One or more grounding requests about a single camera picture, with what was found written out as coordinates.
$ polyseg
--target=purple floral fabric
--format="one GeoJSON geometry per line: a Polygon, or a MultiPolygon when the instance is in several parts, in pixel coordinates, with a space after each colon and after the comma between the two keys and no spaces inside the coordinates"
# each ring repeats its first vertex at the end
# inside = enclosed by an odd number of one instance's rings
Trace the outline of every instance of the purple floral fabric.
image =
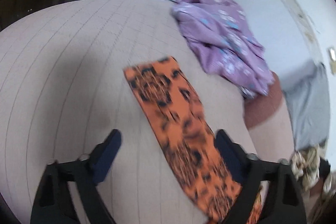
{"type": "Polygon", "coordinates": [[[173,0],[173,15],[203,70],[248,92],[268,94],[273,76],[243,9],[233,0],[173,0]]]}

